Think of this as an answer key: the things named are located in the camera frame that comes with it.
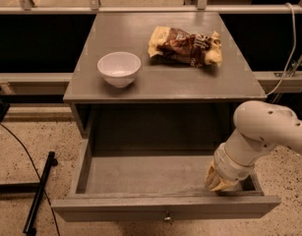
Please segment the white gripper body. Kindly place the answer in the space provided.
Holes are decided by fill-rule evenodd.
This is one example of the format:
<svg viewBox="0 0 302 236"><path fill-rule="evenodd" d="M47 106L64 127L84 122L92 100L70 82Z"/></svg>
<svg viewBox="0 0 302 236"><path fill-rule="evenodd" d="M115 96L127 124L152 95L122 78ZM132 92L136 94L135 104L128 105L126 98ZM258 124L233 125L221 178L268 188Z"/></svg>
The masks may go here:
<svg viewBox="0 0 302 236"><path fill-rule="evenodd" d="M213 163L218 174L230 181L245 180L254 169L253 166L243 166L233 161L225 150L225 143L214 152Z"/></svg>

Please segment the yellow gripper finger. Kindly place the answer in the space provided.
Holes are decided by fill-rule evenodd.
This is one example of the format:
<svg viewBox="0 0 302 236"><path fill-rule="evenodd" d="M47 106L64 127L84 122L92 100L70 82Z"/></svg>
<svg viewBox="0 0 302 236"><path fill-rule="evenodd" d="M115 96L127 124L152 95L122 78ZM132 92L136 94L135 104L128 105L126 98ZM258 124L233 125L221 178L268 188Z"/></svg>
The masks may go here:
<svg viewBox="0 0 302 236"><path fill-rule="evenodd" d="M214 162L212 161L208 167L206 179L205 179L205 187L208 190L219 190L221 187L221 179L217 169L214 166Z"/></svg>
<svg viewBox="0 0 302 236"><path fill-rule="evenodd" d="M211 190L213 192L226 191L235 188L239 184L238 181L233 182L217 182L211 185Z"/></svg>

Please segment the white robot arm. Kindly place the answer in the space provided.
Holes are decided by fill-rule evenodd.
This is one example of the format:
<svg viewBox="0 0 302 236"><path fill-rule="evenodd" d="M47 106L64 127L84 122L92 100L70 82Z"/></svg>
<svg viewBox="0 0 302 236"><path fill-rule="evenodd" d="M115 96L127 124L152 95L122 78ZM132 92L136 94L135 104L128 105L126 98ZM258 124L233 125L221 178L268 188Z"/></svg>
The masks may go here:
<svg viewBox="0 0 302 236"><path fill-rule="evenodd" d="M245 180L256 161L276 145L302 155L302 121L290 108L250 100L240 104L233 115L235 130L214 152L205 186L222 191Z"/></svg>

